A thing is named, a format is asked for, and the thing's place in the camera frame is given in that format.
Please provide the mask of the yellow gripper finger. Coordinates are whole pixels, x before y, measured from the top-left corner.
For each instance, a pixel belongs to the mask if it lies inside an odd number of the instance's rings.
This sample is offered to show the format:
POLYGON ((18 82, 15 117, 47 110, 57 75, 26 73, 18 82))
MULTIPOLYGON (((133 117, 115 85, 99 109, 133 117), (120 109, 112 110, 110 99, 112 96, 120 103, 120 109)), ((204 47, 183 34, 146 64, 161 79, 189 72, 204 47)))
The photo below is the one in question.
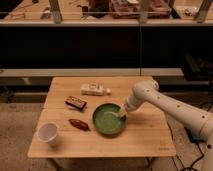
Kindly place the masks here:
POLYGON ((116 112, 117 116, 122 118, 126 115, 126 111, 124 109, 119 109, 117 112, 116 112))

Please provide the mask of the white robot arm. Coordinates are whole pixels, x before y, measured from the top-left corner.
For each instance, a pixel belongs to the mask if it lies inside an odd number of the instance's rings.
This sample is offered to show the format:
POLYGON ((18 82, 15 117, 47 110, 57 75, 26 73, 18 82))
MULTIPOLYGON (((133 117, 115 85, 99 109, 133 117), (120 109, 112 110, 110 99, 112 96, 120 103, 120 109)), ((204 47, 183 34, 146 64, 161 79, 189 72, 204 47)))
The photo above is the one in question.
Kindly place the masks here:
POLYGON ((213 171, 213 113, 160 93, 159 85, 154 79, 137 82, 124 101, 124 109, 133 112, 145 102, 170 114, 206 141, 207 149, 201 171, 213 171))

